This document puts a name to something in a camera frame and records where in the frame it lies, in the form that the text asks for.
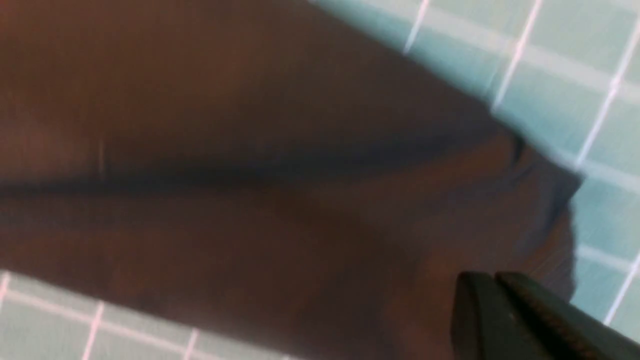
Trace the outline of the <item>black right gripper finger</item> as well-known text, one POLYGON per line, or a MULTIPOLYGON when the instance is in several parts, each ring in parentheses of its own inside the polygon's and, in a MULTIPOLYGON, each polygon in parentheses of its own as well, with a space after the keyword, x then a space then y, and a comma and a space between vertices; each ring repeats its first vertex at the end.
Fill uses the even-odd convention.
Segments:
POLYGON ((637 360, 637 342, 517 272, 461 272, 450 339, 456 360, 637 360))

